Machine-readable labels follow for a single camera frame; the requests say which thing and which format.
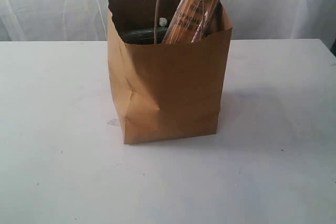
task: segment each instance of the white fabric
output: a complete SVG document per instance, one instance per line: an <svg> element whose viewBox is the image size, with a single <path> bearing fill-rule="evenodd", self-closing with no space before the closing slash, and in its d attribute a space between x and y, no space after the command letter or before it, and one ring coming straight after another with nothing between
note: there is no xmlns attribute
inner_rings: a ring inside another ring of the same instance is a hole
<svg viewBox="0 0 336 224"><path fill-rule="evenodd" d="M108 0L0 0L0 40L105 40ZM336 38L336 0L223 0L235 39Z"/></svg>

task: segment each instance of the brown paper bag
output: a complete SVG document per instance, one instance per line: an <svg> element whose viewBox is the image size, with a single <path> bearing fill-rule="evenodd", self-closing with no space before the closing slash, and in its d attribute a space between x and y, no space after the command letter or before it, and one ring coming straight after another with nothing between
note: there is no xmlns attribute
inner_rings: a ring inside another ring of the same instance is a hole
<svg viewBox="0 0 336 224"><path fill-rule="evenodd" d="M178 0L161 0L172 19ZM154 26L156 0L109 0L111 91L125 144L215 134L232 34L221 4L194 44L132 45L119 33Z"/></svg>

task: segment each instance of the plastic packaging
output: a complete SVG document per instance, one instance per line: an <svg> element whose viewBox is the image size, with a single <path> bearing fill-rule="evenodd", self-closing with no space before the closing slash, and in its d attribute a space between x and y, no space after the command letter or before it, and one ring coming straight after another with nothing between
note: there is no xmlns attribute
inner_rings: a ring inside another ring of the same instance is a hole
<svg viewBox="0 0 336 224"><path fill-rule="evenodd" d="M162 43L194 43L203 38L219 0L204 0L204 13L202 1L181 0Z"/></svg>

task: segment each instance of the kraft paper bag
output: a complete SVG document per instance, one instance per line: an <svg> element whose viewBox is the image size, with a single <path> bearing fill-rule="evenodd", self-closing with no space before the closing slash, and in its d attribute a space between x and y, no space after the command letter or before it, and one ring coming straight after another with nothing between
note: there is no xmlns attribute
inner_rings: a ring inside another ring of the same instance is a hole
<svg viewBox="0 0 336 224"><path fill-rule="evenodd" d="M172 19L179 0L161 0ZM194 44L133 45L119 34L154 26L156 0L109 0L108 65L124 143L216 134L232 34L221 6Z"/></svg>

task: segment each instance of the white tabletop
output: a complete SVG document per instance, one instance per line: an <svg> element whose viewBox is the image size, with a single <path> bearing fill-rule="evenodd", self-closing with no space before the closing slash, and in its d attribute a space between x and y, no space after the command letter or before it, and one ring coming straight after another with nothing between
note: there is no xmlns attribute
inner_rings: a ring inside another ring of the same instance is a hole
<svg viewBox="0 0 336 224"><path fill-rule="evenodd" d="M232 41L219 132L122 144L106 42L0 43L0 223L336 223L336 58Z"/></svg>

